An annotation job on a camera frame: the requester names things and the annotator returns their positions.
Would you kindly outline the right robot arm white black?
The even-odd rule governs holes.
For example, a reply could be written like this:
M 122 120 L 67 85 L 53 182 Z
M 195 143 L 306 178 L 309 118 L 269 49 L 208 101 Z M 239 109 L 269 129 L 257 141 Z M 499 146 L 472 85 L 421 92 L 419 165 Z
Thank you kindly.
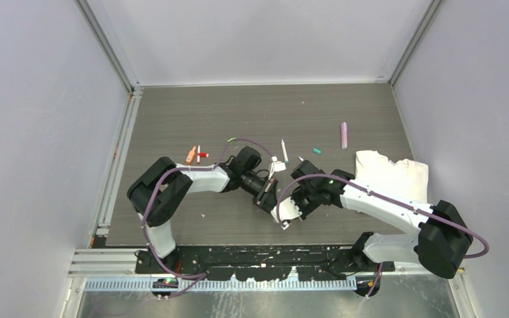
M 452 203 L 435 205 L 404 200 L 334 170 L 330 174 L 304 160 L 291 173 L 292 194 L 280 194 L 272 216 L 286 229 L 290 221 L 305 219 L 322 205 L 354 210 L 401 230 L 399 235 L 363 233 L 353 247 L 353 265 L 369 271 L 382 262 L 408 262 L 422 265 L 440 278 L 451 279 L 474 241 Z

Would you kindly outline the pink highlighter pen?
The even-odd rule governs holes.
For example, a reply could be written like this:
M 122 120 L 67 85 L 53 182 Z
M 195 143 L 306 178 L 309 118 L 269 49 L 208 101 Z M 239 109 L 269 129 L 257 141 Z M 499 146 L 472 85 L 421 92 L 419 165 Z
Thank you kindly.
M 341 148 L 344 150 L 348 147 L 348 125 L 346 122 L 341 123 Z

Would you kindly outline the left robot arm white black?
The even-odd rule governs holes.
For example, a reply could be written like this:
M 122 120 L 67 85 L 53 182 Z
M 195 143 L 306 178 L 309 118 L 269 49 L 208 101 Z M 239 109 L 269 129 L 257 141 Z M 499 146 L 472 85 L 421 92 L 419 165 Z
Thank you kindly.
M 128 189 L 127 198 L 143 223 L 146 242 L 152 245 L 154 268 L 168 274 L 177 265 L 170 219 L 189 193 L 243 189 L 253 196 L 257 208 L 270 213 L 278 204 L 277 180 L 257 174 L 255 168 L 261 162 L 260 152 L 250 146 L 228 161 L 210 166 L 183 166 L 165 156 L 138 178 Z

